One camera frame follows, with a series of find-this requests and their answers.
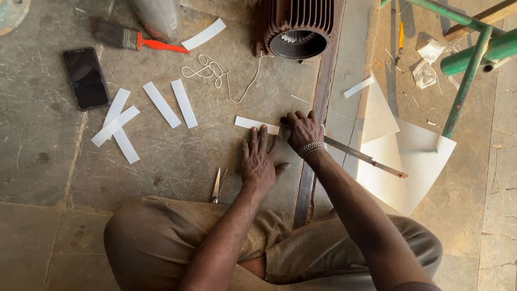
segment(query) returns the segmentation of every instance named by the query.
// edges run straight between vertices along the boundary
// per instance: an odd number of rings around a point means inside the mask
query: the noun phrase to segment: green metal pipe
[[[467,69],[473,51],[474,47],[471,47],[445,57],[440,63],[440,69],[446,76],[463,72]],[[517,28],[490,40],[486,54],[481,60],[481,65],[502,60],[514,54],[517,54]]]
[[[379,9],[383,8],[386,4],[388,4],[391,0],[381,0],[381,5]],[[477,19],[474,19],[470,16],[467,16],[465,14],[459,13],[458,11],[455,11],[447,6],[438,4],[431,0],[407,0],[410,3],[413,3],[415,5],[418,5],[422,8],[425,8],[427,10],[430,10],[434,13],[437,13],[445,18],[448,18],[450,20],[453,20],[461,25],[465,25],[469,28],[472,28],[476,31],[481,31],[483,28],[487,27],[488,24],[481,22]],[[496,27],[493,28],[493,36],[504,34],[505,31],[498,29]]]
[[[470,86],[474,81],[474,76],[476,75],[476,71],[478,70],[479,63],[481,62],[483,55],[486,53],[488,49],[491,35],[492,26],[485,27],[481,31],[478,41],[474,46],[472,57],[468,62],[465,75],[463,76],[463,80],[461,80],[460,89],[458,90],[456,99],[452,104],[451,112],[449,113],[449,117],[447,118],[447,122],[445,123],[442,136],[446,138],[451,138],[452,136],[452,131],[454,130],[456,122],[458,121],[458,117],[460,116],[461,109],[463,108],[463,104],[465,103],[465,99],[467,98],[468,90],[470,89]]]
[[[379,6],[379,10],[381,10],[386,4],[390,3],[391,0],[381,0],[381,5]]]

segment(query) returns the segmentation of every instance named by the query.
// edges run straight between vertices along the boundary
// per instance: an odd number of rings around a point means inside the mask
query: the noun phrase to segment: silver bracelet
[[[298,155],[301,157],[301,158],[305,158],[305,156],[316,150],[316,149],[324,149],[325,148],[325,143],[320,141],[320,140],[317,140],[317,141],[313,141],[312,143],[310,144],[307,144],[307,145],[304,145],[303,147],[301,147],[299,150],[298,150]]]

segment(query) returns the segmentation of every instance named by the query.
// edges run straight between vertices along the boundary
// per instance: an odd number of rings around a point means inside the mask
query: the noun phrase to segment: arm
[[[289,166],[288,163],[277,168],[273,166],[280,138],[274,137],[267,152],[265,125],[260,131],[260,143],[256,127],[252,128],[250,139],[250,146],[246,141],[242,143],[240,193],[198,248],[178,290],[228,289],[240,249],[260,203]]]
[[[323,141],[323,128],[315,112],[300,111],[281,119],[291,129],[287,140],[298,150],[313,141]],[[325,188],[348,234],[363,254],[377,290],[389,290],[411,281],[433,284],[399,231],[375,200],[350,177],[325,150],[305,156]]]

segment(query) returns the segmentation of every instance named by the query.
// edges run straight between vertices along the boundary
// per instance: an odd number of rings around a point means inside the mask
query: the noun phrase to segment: black phone
[[[94,48],[63,52],[79,110],[108,106],[111,99]]]

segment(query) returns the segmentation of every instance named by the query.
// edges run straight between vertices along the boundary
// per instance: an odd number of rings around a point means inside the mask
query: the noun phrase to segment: red paint brush handle
[[[147,46],[155,50],[169,50],[169,51],[175,51],[175,52],[182,52],[182,53],[188,53],[191,52],[188,51],[185,48],[174,46],[174,45],[168,45],[166,43],[162,43],[161,41],[153,40],[153,39],[144,39],[142,37],[142,33],[138,32],[137,35],[137,45],[136,48],[140,50],[142,46]]]

